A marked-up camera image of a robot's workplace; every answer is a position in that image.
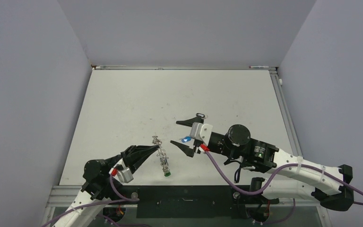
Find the blue key tag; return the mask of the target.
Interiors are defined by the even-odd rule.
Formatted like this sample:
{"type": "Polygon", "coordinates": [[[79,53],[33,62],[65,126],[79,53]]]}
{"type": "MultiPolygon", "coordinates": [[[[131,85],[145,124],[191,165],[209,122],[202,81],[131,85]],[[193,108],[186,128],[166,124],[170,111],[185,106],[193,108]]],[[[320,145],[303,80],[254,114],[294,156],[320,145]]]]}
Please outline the blue key tag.
{"type": "Polygon", "coordinates": [[[180,141],[182,143],[187,143],[187,142],[191,141],[191,137],[190,136],[183,137],[180,139],[180,141]]]}

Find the round steel key organizer disc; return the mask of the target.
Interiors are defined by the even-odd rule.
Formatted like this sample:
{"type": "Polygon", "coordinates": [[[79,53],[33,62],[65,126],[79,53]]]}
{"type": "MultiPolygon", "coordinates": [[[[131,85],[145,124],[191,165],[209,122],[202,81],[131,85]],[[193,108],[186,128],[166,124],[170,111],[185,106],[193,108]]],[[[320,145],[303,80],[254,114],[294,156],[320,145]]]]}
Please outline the round steel key organizer disc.
{"type": "Polygon", "coordinates": [[[168,157],[167,157],[165,149],[163,149],[163,147],[162,147],[162,141],[159,139],[159,137],[152,136],[152,138],[153,138],[152,143],[154,145],[160,146],[160,149],[157,150],[157,156],[159,157],[160,165],[162,167],[162,171],[164,174],[166,171],[170,171],[168,157]]]}

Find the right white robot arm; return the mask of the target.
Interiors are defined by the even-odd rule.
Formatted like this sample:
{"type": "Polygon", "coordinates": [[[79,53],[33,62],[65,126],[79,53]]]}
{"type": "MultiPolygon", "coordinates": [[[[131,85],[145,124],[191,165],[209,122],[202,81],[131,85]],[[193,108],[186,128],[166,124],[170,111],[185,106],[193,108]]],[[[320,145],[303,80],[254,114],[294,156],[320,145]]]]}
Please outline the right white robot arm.
{"type": "Polygon", "coordinates": [[[193,145],[175,142],[175,146],[189,157],[205,153],[213,159],[218,154],[225,157],[224,165],[237,164],[235,178],[228,184],[253,202],[300,198],[335,211],[347,211],[354,203],[351,166],[332,167],[305,160],[252,138],[249,129],[241,124],[232,125],[224,134],[214,132],[200,113],[176,124],[190,127],[193,145]]]}

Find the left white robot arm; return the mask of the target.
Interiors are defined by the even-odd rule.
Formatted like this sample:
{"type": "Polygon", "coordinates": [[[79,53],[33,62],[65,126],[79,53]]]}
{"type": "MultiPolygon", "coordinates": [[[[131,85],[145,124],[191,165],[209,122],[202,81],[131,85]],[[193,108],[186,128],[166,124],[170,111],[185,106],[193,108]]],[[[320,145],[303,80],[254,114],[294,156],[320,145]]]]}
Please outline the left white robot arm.
{"type": "Polygon", "coordinates": [[[87,161],[83,168],[85,182],[76,197],[65,212],[44,226],[87,227],[106,205],[139,203],[137,192],[124,187],[159,148],[159,145],[132,145],[113,157],[87,161]]]}

